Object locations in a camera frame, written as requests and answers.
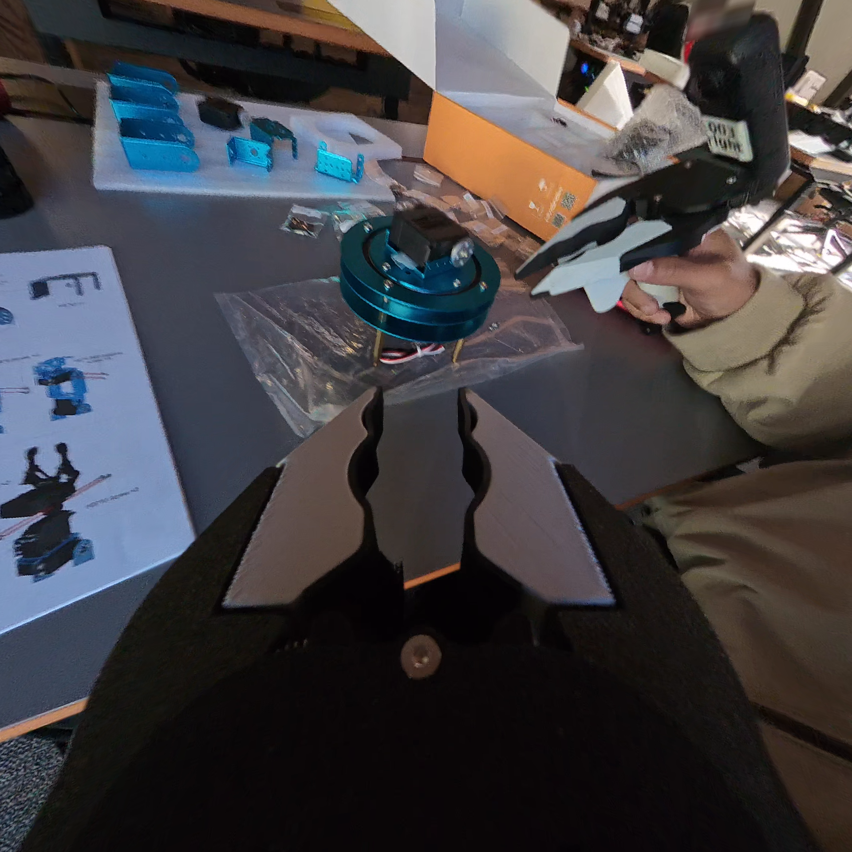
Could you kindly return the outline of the dark grey desk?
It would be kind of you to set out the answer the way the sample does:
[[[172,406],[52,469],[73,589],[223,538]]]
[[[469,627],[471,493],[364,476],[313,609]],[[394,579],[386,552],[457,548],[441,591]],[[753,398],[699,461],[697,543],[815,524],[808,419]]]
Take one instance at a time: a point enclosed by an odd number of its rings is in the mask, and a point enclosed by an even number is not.
[[[2,249],[112,249],[190,513],[203,531],[296,445],[254,377],[215,299],[324,279],[339,266],[333,233],[280,230],[290,207],[251,197],[102,193],[91,184],[91,132],[16,119],[2,144],[36,195],[2,222]],[[718,400],[685,375],[659,336],[583,293],[552,300],[581,349],[476,392],[615,505],[757,454]],[[407,580],[457,562],[471,491],[461,474],[456,395],[386,410],[369,492],[378,544]],[[2,636],[2,740],[78,713],[81,701],[162,568]]]

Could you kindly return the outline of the printed instruction sheet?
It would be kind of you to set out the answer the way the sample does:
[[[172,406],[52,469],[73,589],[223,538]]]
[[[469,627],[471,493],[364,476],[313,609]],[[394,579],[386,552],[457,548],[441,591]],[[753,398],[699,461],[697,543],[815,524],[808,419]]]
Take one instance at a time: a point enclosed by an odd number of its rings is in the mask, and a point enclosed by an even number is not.
[[[163,567],[193,541],[105,246],[1,257],[1,630]]]

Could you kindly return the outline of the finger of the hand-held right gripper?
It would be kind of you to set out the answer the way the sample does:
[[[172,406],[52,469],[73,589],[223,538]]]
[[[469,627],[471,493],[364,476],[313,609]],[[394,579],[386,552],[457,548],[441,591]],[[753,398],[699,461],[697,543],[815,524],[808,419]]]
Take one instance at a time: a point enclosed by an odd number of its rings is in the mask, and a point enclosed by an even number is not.
[[[585,251],[571,261],[558,263],[531,290],[532,297],[559,296],[584,290],[596,313],[616,307],[629,280],[621,270],[622,257],[672,230],[665,221],[637,221],[602,246]]]
[[[516,278],[526,280],[551,265],[608,244],[623,233],[633,215],[633,203],[623,197],[611,197],[584,210],[524,261]]]

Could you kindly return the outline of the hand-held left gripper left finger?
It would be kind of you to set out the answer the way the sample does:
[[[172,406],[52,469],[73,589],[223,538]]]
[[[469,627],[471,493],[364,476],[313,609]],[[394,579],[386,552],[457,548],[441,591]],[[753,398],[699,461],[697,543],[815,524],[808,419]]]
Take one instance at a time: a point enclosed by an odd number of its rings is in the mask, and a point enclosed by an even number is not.
[[[368,389],[284,459],[222,611],[278,613],[294,637],[326,620],[367,641],[398,634],[402,574],[378,547],[367,498],[383,402],[381,389]]]

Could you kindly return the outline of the orange cardboard box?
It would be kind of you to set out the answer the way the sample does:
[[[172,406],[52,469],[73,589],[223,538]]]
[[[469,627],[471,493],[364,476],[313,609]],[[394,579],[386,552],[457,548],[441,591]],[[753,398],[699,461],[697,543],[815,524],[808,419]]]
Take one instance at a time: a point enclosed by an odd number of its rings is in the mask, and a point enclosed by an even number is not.
[[[542,240],[590,203],[616,129],[556,94],[568,27],[529,1],[332,1],[434,92],[423,159]]]

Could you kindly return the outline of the white foam sheet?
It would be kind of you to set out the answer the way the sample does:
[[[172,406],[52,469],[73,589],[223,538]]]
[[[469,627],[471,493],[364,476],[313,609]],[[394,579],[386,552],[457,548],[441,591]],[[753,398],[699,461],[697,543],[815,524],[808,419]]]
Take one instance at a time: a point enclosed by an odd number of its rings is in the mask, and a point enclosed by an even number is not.
[[[229,165],[227,143],[231,133],[199,121],[197,102],[202,96],[196,93],[178,94],[177,101],[181,119],[194,135],[198,169],[194,172],[134,169],[122,149],[119,123],[110,105],[110,86],[104,79],[95,86],[92,183],[98,190],[290,200],[348,197],[378,202],[392,200],[389,188],[373,180],[371,174],[357,183],[320,174],[315,170],[317,149],[300,148],[298,141],[298,159],[293,159],[289,142],[275,143],[271,171],[241,162]],[[270,118],[289,130],[293,112],[313,111],[268,102],[242,100],[238,103],[244,108],[244,123],[253,117]]]

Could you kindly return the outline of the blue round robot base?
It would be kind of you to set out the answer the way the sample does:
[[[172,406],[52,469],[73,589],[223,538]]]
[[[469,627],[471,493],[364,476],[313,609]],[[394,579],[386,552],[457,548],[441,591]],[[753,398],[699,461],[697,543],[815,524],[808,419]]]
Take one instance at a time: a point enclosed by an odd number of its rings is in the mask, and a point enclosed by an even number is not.
[[[378,335],[418,345],[463,342],[484,324],[502,275],[492,255],[474,241],[474,260],[459,273],[424,279],[389,258],[392,217],[367,219],[343,236],[339,284],[343,300]]]

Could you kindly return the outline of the black servo with white horn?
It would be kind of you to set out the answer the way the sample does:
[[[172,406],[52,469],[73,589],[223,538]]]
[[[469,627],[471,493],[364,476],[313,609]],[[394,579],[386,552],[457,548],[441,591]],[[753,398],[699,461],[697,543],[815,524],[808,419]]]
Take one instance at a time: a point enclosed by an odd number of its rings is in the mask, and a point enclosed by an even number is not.
[[[199,121],[218,130],[240,130],[243,127],[243,113],[240,104],[213,95],[197,102]]]

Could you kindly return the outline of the large clear plastic bag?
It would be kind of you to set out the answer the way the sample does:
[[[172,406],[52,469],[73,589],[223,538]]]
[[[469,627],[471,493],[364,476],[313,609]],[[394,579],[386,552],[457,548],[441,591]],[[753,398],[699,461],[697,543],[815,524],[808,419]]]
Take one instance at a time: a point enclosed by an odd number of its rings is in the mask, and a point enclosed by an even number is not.
[[[345,304],[336,278],[215,295],[255,378],[292,431],[308,437],[368,389],[390,404],[424,399],[502,378],[557,356],[580,352],[556,311],[503,281],[485,324],[454,343],[418,345],[383,335]],[[488,325],[499,322],[490,332]]]

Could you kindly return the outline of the pile of small screw bags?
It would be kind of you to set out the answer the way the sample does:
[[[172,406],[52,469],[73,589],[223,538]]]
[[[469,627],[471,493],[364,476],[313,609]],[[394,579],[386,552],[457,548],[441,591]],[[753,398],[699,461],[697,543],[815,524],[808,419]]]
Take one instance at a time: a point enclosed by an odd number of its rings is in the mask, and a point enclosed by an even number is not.
[[[469,190],[449,186],[449,180],[428,165],[414,166],[409,185],[384,170],[379,171],[378,181],[391,190],[394,211],[416,206],[438,210],[486,247],[505,249],[522,260],[539,247],[538,240],[521,234],[509,224],[508,214],[496,199],[483,199]],[[293,205],[280,228],[286,233],[316,239],[329,224],[341,240],[355,225],[386,215],[386,211],[366,200],[339,200],[319,209]]]

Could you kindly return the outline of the set of blue metal brackets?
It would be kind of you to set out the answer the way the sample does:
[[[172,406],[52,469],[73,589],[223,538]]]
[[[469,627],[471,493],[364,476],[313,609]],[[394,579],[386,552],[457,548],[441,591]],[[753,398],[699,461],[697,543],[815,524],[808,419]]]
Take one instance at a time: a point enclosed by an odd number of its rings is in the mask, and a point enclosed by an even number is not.
[[[122,149],[132,168],[194,172],[198,157],[193,133],[181,119],[177,95],[182,92],[175,78],[159,69],[117,61],[107,74],[110,105],[119,123]],[[272,149],[276,142],[289,142],[292,157],[298,159],[297,139],[279,121],[253,117],[238,131],[231,131],[227,143],[229,165],[241,162],[271,171]],[[346,182],[361,181],[361,169],[368,163],[362,156],[357,164],[330,152],[324,143],[317,149],[315,170]]]

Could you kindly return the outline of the black servo motor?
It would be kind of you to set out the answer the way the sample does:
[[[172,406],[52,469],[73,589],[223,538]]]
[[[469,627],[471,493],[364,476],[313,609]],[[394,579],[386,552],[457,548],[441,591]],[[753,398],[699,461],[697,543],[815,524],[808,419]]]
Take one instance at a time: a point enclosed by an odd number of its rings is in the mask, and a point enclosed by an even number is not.
[[[398,267],[427,279],[459,273],[474,260],[474,241],[453,218],[429,206],[398,210],[392,217],[387,250]]]

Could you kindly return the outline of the bubble wrap bundle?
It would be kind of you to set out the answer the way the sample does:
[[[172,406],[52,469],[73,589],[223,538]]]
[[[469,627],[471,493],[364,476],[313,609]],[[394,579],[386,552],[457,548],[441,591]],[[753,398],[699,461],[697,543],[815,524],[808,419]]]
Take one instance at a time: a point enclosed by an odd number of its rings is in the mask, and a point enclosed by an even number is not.
[[[603,146],[595,170],[607,176],[644,176],[665,168],[678,154],[703,146],[701,113],[683,91],[653,86],[632,118]]]

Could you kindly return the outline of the person's right hand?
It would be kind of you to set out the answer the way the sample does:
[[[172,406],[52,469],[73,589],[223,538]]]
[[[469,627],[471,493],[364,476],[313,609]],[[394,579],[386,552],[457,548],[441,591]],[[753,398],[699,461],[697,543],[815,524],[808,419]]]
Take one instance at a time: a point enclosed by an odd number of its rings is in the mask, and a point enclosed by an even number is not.
[[[736,313],[757,291],[760,274],[739,244],[723,229],[707,234],[686,256],[646,261],[629,272],[623,310],[642,322],[684,330],[700,328]],[[676,288],[684,310],[677,317],[639,284]]]

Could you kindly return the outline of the white foam insert with cutout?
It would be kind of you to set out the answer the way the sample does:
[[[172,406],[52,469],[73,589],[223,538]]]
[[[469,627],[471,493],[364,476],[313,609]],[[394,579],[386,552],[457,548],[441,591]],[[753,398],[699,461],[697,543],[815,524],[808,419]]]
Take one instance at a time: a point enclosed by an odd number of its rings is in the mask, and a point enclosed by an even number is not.
[[[359,156],[366,163],[403,157],[399,143],[351,113],[295,111],[288,127],[300,148],[318,149],[324,143],[330,152],[345,157],[353,165]]]

